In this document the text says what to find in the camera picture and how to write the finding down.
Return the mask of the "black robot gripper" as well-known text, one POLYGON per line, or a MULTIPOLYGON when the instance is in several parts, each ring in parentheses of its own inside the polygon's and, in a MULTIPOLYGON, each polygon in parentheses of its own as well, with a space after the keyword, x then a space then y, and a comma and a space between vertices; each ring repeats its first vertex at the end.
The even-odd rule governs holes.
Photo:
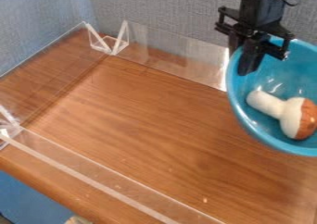
POLYGON ((263 55, 278 59, 287 55, 294 36, 281 26, 285 6, 295 6, 287 0, 240 0, 238 9, 220 6, 215 30, 227 36, 228 54, 242 46, 238 75, 258 70, 263 55))

